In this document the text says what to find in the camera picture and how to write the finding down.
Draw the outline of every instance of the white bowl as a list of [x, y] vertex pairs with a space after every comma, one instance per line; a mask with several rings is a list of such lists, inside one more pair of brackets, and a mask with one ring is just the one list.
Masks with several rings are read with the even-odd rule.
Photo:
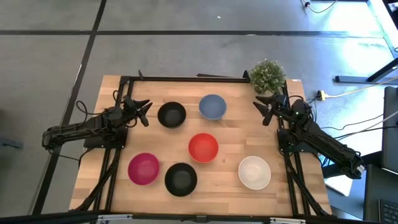
[[271, 180], [271, 170], [264, 159], [249, 156], [242, 160], [238, 169], [239, 179], [248, 188], [260, 190]]

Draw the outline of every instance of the bowl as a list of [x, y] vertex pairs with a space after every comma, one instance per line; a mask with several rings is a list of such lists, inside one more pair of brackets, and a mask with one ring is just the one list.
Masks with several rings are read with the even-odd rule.
[[191, 138], [189, 154], [197, 162], [211, 162], [218, 153], [217, 140], [210, 134], [200, 133]]
[[128, 174], [137, 185], [152, 183], [159, 174], [159, 160], [151, 153], [141, 153], [131, 159]]
[[192, 193], [197, 186], [197, 173], [186, 163], [172, 165], [166, 172], [166, 189], [174, 196], [184, 197]]
[[271, 170], [268, 163], [257, 156], [244, 158], [239, 165], [239, 179], [248, 188], [260, 190], [271, 180]]
[[177, 102], [168, 102], [163, 104], [157, 112], [157, 119], [167, 128], [176, 128], [180, 126], [187, 117], [185, 108]]
[[226, 111], [225, 100], [216, 94], [206, 95], [199, 102], [199, 111], [206, 119], [221, 119]]

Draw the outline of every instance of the red bowl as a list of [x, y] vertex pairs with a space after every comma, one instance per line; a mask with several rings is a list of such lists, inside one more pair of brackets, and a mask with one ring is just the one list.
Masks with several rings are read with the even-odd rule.
[[150, 184], [159, 174], [159, 160], [151, 153], [138, 154], [130, 161], [128, 173], [133, 183]]
[[197, 162], [210, 162], [218, 153], [217, 140], [210, 134], [201, 133], [191, 138], [188, 145], [189, 154]]

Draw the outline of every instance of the black bowl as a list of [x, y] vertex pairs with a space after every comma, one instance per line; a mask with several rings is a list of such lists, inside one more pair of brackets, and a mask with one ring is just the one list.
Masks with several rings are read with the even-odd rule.
[[198, 177], [192, 166], [181, 162], [172, 165], [167, 170], [164, 182], [172, 195], [183, 197], [195, 190]]
[[185, 108], [177, 102], [168, 102], [163, 104], [157, 112], [159, 122], [168, 128], [180, 126], [187, 117]]

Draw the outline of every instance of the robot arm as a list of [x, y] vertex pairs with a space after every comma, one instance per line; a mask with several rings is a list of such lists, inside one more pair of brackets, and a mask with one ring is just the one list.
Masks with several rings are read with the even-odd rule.
[[112, 141], [120, 127], [127, 125], [132, 120], [137, 122], [137, 118], [145, 127], [148, 126], [149, 123], [145, 115], [152, 103], [149, 103], [149, 100], [135, 101], [128, 96], [123, 99], [123, 109], [119, 106], [110, 107], [85, 122], [48, 128], [43, 133], [42, 146], [46, 150], [51, 150], [68, 141], [96, 136], [101, 136], [105, 141]]
[[323, 154], [335, 164], [340, 171], [351, 179], [360, 179], [365, 170], [365, 164], [357, 152], [347, 147], [322, 131], [313, 121], [311, 107], [303, 100], [296, 100], [291, 109], [287, 107], [285, 95], [271, 97], [256, 97], [265, 105], [253, 102], [263, 115], [262, 124], [267, 126], [273, 115], [289, 122], [289, 130], [283, 140], [286, 144], [295, 146], [304, 142], [314, 150]]

